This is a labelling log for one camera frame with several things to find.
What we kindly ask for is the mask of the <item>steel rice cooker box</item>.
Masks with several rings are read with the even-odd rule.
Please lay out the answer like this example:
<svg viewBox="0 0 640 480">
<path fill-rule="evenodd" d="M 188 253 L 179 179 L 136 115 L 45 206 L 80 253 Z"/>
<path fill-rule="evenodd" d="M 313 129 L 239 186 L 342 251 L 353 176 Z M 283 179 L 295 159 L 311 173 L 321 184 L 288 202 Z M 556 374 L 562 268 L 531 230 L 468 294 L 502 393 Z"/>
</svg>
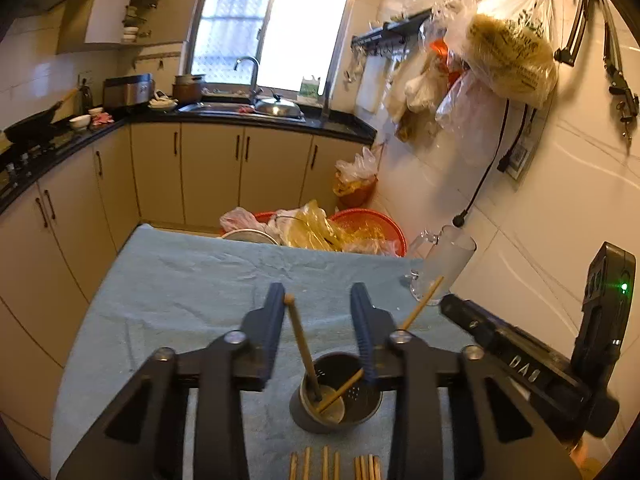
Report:
<svg viewBox="0 0 640 480">
<path fill-rule="evenodd" d="M 136 106 L 149 102 L 155 90 L 151 74 L 107 78 L 103 83 L 102 103 L 105 108 Z"/>
</svg>

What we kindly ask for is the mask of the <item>hanging bag with bread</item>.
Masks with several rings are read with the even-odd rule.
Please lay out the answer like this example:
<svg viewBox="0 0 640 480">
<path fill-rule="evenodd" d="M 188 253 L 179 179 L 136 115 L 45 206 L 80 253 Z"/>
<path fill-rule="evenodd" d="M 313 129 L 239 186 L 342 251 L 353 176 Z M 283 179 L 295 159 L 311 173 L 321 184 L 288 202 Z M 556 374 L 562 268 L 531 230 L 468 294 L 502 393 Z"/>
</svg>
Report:
<svg viewBox="0 0 640 480">
<path fill-rule="evenodd" d="M 552 0 L 467 3 L 445 42 L 500 98 L 541 108 L 558 82 Z"/>
</svg>

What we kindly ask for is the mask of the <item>black wok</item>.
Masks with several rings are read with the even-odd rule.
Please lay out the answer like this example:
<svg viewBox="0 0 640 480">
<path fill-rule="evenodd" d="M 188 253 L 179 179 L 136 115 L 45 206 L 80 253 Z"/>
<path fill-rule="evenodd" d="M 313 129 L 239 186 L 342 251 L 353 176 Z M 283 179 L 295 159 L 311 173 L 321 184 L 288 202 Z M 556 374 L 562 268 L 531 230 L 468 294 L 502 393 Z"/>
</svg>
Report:
<svg viewBox="0 0 640 480">
<path fill-rule="evenodd" d="M 55 102 L 52 106 L 26 117 L 8 128 L 3 130 L 6 140 L 13 145 L 21 146 L 22 148 L 30 148 L 31 146 L 38 145 L 44 138 L 50 138 L 53 122 L 53 118 L 56 112 L 78 92 L 77 89 L 72 89 L 66 93 L 58 102 Z"/>
</svg>

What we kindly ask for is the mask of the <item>orange plastic basket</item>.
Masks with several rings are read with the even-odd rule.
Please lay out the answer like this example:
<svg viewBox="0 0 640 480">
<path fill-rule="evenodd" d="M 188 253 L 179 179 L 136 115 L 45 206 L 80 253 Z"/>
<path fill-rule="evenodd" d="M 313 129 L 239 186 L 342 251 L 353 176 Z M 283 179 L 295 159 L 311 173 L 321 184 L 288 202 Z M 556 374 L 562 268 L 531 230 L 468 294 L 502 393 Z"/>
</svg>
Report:
<svg viewBox="0 0 640 480">
<path fill-rule="evenodd" d="M 332 214 L 330 219 L 350 234 L 377 240 L 398 257 L 405 257 L 408 243 L 398 224 L 386 214 L 367 208 L 350 208 Z"/>
</svg>

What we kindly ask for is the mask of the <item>brown pot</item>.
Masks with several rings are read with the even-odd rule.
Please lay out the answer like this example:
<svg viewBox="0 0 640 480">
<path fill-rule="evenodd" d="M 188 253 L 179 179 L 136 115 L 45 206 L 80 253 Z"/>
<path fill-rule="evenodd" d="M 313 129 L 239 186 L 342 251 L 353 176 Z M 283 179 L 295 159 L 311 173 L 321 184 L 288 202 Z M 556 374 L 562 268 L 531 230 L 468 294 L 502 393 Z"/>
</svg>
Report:
<svg viewBox="0 0 640 480">
<path fill-rule="evenodd" d="M 204 84 L 204 74 L 177 75 L 172 85 L 171 95 L 179 103 L 200 102 L 203 96 Z"/>
</svg>

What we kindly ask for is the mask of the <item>window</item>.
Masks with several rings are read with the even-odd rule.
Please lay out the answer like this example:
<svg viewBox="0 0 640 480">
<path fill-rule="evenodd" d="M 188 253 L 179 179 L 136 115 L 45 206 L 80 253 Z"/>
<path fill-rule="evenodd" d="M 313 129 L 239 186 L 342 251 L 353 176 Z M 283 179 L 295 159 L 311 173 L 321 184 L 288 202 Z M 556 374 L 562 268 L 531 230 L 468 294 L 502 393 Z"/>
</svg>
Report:
<svg viewBox="0 0 640 480">
<path fill-rule="evenodd" d="M 213 88 L 328 94 L 350 0 L 198 0 L 186 67 Z"/>
</svg>

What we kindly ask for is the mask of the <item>upper kitchen cabinets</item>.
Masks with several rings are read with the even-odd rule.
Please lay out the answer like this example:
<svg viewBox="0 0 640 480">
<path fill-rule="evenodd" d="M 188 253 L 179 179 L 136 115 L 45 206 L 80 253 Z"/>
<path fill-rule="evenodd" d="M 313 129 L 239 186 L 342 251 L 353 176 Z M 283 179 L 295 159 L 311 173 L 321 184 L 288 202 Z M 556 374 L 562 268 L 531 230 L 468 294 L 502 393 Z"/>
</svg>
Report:
<svg viewBox="0 0 640 480">
<path fill-rule="evenodd" d="M 67 0 L 58 54 L 152 47 L 189 39 L 198 0 Z"/>
</svg>

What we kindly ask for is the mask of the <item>black countertop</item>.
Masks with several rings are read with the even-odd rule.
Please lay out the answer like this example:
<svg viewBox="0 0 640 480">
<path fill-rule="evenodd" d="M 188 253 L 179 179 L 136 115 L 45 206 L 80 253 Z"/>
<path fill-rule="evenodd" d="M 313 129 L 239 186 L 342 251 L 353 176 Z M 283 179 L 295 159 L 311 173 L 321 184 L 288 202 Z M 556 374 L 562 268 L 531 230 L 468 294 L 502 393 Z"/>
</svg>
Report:
<svg viewBox="0 0 640 480">
<path fill-rule="evenodd" d="M 275 128 L 325 136 L 370 146 L 375 128 L 353 114 L 332 110 L 324 119 L 317 107 L 305 105 L 302 119 L 274 118 L 257 113 L 239 113 L 241 98 L 205 101 L 179 107 L 171 112 L 152 112 L 144 105 L 114 110 L 114 122 L 75 132 L 68 119 L 49 126 L 45 144 L 29 150 L 16 144 L 1 152 L 1 209 L 7 210 L 28 188 L 66 159 L 104 138 L 116 129 L 131 124 L 221 124 L 230 126 Z"/>
</svg>

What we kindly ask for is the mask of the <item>kitchen cabinets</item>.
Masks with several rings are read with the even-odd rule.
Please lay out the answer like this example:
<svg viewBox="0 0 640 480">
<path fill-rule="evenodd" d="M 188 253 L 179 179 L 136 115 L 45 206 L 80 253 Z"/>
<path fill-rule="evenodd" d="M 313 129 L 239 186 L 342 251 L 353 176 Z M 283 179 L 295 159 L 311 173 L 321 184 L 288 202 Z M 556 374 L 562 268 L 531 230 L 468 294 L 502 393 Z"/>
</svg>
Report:
<svg viewBox="0 0 640 480">
<path fill-rule="evenodd" d="M 67 0 L 58 54 L 152 47 L 189 39 L 198 0 Z"/>
<path fill-rule="evenodd" d="M 227 211 L 333 204 L 358 143 L 302 129 L 138 122 L 66 138 L 1 174 L 1 422 L 50 472 L 53 409 L 81 321 L 142 222 L 210 232 Z"/>
</svg>

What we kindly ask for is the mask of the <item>green dish soap bottle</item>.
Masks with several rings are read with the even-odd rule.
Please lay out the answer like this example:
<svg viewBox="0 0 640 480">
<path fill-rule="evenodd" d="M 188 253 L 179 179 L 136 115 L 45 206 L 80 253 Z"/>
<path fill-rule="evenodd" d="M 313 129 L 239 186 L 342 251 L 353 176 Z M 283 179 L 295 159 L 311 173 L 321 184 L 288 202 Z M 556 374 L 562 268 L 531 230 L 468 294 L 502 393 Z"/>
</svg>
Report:
<svg viewBox="0 0 640 480">
<path fill-rule="evenodd" d="M 308 105 L 317 104 L 320 99 L 319 87 L 319 78 L 314 78 L 314 76 L 303 78 L 297 92 L 297 102 Z"/>
</svg>

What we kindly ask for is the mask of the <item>orange bin with bags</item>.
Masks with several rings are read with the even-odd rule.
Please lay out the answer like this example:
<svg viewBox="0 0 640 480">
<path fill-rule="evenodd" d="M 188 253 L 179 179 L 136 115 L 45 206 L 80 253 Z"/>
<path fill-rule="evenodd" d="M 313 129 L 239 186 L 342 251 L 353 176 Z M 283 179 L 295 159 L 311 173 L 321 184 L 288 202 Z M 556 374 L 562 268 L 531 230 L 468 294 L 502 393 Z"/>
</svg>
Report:
<svg viewBox="0 0 640 480">
<path fill-rule="evenodd" d="M 335 163 L 333 193 L 341 209 L 362 207 L 378 183 L 378 159 L 364 146 L 351 162 Z"/>
</svg>

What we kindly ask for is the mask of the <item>light blue table cloth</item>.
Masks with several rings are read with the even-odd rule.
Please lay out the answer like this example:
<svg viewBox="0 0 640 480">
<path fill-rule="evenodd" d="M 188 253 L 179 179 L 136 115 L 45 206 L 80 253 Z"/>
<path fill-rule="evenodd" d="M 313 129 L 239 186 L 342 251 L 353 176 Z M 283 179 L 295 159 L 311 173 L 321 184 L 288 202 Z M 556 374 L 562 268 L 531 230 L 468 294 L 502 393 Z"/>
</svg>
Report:
<svg viewBox="0 0 640 480">
<path fill-rule="evenodd" d="M 349 291 L 366 284 L 372 304 L 402 322 L 416 305 L 405 275 L 412 261 L 386 256 L 314 252 L 230 242 L 140 226 L 122 248 L 91 301 L 58 388 L 51 431 L 51 478 L 80 438 L 149 355 L 206 347 L 236 330 L 244 314 L 262 307 L 271 283 L 296 298 L 314 356 L 357 354 Z M 341 453 L 342 478 L 352 459 L 390 462 L 395 393 L 386 392 L 367 422 L 339 434 L 310 434 L 288 409 L 303 364 L 285 317 L 273 374 L 263 392 L 242 393 L 243 428 L 251 479 L 283 478 L 288 456 L 329 445 Z"/>
</svg>

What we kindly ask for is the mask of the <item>black wall shelf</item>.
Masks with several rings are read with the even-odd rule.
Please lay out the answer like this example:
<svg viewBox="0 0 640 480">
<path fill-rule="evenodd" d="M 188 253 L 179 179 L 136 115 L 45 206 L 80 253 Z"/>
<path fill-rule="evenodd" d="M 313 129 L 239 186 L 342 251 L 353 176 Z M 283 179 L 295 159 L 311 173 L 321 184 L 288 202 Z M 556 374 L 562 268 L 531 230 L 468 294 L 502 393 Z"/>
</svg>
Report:
<svg viewBox="0 0 640 480">
<path fill-rule="evenodd" d="M 421 25 L 432 16 L 432 10 L 413 14 L 400 22 L 385 22 L 381 27 L 370 30 L 350 40 L 352 49 L 361 48 L 367 54 L 378 55 L 383 51 L 393 51 L 405 47 L 419 35 Z"/>
</svg>

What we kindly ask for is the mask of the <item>hanging white plastic bags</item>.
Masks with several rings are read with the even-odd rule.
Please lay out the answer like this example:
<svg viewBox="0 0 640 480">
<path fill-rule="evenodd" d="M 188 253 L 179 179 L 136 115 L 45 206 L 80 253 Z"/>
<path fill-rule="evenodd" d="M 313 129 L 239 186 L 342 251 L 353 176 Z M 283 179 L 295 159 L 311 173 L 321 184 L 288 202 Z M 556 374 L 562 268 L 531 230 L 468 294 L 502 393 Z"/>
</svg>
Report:
<svg viewBox="0 0 640 480">
<path fill-rule="evenodd" d="M 449 133 L 466 163 L 477 167 L 498 148 L 503 104 L 442 38 L 418 47 L 399 65 L 384 102 L 398 140 Z"/>
</svg>

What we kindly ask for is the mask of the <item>clear glass pitcher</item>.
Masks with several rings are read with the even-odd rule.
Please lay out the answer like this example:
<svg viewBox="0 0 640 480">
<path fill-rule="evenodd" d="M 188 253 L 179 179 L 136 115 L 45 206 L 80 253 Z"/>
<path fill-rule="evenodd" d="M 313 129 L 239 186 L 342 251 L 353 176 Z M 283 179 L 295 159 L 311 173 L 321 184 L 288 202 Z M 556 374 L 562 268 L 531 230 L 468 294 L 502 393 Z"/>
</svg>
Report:
<svg viewBox="0 0 640 480">
<path fill-rule="evenodd" d="M 407 274 L 409 290 L 416 300 L 422 300 L 438 278 L 442 282 L 428 304 L 438 304 L 450 291 L 476 251 L 477 244 L 462 229 L 443 226 L 438 233 L 422 231 L 409 245 L 411 260 Z"/>
</svg>

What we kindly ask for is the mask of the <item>wooden chopstick dark tip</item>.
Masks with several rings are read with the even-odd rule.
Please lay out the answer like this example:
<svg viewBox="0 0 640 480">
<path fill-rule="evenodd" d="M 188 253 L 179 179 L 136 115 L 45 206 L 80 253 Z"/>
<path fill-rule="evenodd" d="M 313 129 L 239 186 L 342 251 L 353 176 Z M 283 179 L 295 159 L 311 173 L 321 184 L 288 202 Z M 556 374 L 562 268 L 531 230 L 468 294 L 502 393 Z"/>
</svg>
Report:
<svg viewBox="0 0 640 480">
<path fill-rule="evenodd" d="M 306 374 L 310 380 L 312 391 L 314 392 L 314 400 L 319 403 L 322 400 L 322 392 L 316 370 L 314 369 L 314 361 L 312 360 L 306 341 L 303 324 L 296 307 L 295 297 L 292 294 L 285 294 L 283 302 L 288 309 L 288 317 L 290 318 L 300 357 L 302 358 Z"/>
</svg>

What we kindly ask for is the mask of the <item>lower kitchen cabinets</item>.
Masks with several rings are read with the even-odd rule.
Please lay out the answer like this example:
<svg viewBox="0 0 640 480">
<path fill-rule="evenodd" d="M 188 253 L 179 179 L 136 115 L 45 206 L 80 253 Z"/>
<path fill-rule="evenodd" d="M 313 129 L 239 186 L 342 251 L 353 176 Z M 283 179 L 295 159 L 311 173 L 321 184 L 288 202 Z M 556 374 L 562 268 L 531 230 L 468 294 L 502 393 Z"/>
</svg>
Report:
<svg viewBox="0 0 640 480">
<path fill-rule="evenodd" d="M 210 232 L 227 211 L 333 204 L 358 143 L 302 129 L 138 122 L 66 138 L 1 174 L 1 422 L 50 472 L 53 409 L 81 321 L 142 222 Z"/>
</svg>

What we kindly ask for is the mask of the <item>steel pot lid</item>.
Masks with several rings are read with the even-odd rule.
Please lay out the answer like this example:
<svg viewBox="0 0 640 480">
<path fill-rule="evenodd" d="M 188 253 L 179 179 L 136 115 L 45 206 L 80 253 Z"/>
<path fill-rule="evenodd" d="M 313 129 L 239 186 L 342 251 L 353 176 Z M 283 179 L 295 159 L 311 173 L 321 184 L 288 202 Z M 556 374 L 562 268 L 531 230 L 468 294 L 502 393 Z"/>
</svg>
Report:
<svg viewBox="0 0 640 480">
<path fill-rule="evenodd" d="M 280 94 L 273 93 L 270 98 L 260 99 L 254 104 L 254 110 L 258 114 L 271 117 L 302 119 L 304 114 L 299 106 Z"/>
</svg>

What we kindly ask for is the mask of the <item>white bowl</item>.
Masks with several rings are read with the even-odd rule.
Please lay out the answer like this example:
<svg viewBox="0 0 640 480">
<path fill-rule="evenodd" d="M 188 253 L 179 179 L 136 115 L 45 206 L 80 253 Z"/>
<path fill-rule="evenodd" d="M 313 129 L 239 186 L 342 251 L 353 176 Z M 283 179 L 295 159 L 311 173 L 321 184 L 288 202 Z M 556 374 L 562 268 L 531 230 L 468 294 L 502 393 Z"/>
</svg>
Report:
<svg viewBox="0 0 640 480">
<path fill-rule="evenodd" d="M 90 115 L 80 115 L 70 118 L 68 124 L 74 131 L 80 131 L 87 129 L 90 126 L 91 122 L 92 118 Z"/>
</svg>

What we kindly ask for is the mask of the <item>yellow plastic bag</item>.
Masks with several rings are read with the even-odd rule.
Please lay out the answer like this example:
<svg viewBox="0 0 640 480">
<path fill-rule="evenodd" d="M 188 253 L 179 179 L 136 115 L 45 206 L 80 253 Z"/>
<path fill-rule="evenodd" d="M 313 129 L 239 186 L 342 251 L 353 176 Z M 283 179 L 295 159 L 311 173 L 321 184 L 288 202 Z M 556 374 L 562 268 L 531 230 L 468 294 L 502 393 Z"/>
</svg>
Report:
<svg viewBox="0 0 640 480">
<path fill-rule="evenodd" d="M 343 232 L 326 215 L 316 200 L 311 200 L 286 217 L 288 225 L 281 238 L 288 247 L 324 252 L 340 252 L 343 249 Z"/>
</svg>

